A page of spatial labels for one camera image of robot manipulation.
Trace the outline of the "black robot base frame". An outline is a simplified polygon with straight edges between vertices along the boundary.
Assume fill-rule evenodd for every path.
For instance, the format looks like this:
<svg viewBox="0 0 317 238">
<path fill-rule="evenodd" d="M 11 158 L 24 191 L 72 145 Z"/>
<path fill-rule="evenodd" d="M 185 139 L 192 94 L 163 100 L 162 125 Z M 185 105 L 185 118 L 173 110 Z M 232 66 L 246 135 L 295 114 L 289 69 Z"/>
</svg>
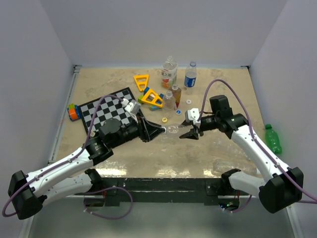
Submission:
<svg viewBox="0 0 317 238">
<path fill-rule="evenodd" d="M 225 188 L 220 178 L 103 178 L 89 190 L 92 207 L 134 203 L 201 203 L 237 209 L 244 192 Z"/>
</svg>

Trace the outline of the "clear plastic bottle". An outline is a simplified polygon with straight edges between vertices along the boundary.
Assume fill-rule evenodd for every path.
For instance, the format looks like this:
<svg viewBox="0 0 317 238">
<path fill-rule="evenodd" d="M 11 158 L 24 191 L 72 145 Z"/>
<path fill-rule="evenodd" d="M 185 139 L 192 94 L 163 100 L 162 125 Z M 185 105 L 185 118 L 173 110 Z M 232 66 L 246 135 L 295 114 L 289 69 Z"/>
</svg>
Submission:
<svg viewBox="0 0 317 238">
<path fill-rule="evenodd" d="M 177 138 L 188 133 L 190 129 L 190 125 L 171 124 L 165 127 L 165 135 L 167 137 Z"/>
</svg>

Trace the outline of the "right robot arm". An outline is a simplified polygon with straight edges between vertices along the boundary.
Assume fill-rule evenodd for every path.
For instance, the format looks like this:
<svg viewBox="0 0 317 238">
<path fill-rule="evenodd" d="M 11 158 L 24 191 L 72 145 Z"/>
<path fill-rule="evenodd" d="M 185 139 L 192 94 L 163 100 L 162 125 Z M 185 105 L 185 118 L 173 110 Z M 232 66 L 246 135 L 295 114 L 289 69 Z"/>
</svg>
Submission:
<svg viewBox="0 0 317 238">
<path fill-rule="evenodd" d="M 233 114 L 228 98 L 217 95 L 210 98 L 212 114 L 198 118 L 197 108 L 186 112 L 184 126 L 190 130 L 182 135 L 181 128 L 152 124 L 150 139 L 161 134 L 175 134 L 179 138 L 199 139 L 205 131 L 217 129 L 244 150 L 262 175 L 261 178 L 250 176 L 240 169 L 231 169 L 221 175 L 221 190 L 227 195 L 240 190 L 260 199 L 263 207 L 270 213 L 276 213 L 302 199 L 304 175 L 299 168 L 290 168 L 281 161 L 257 137 L 250 120 L 242 114 Z"/>
</svg>

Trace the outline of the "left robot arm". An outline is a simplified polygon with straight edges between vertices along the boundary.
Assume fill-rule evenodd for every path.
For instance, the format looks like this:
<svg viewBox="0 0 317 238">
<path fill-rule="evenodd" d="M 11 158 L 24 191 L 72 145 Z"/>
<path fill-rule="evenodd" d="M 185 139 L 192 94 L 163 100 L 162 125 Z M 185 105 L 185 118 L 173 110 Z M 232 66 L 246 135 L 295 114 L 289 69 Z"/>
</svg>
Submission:
<svg viewBox="0 0 317 238">
<path fill-rule="evenodd" d="M 166 129 L 137 115 L 123 124 L 107 119 L 95 136 L 69 156 L 35 172 L 15 172 L 10 180 L 8 204 L 20 220 L 34 216 L 45 205 L 63 197 L 78 194 L 98 194 L 103 181 L 93 166 L 113 155 L 113 148 L 135 138 L 150 142 Z"/>
</svg>

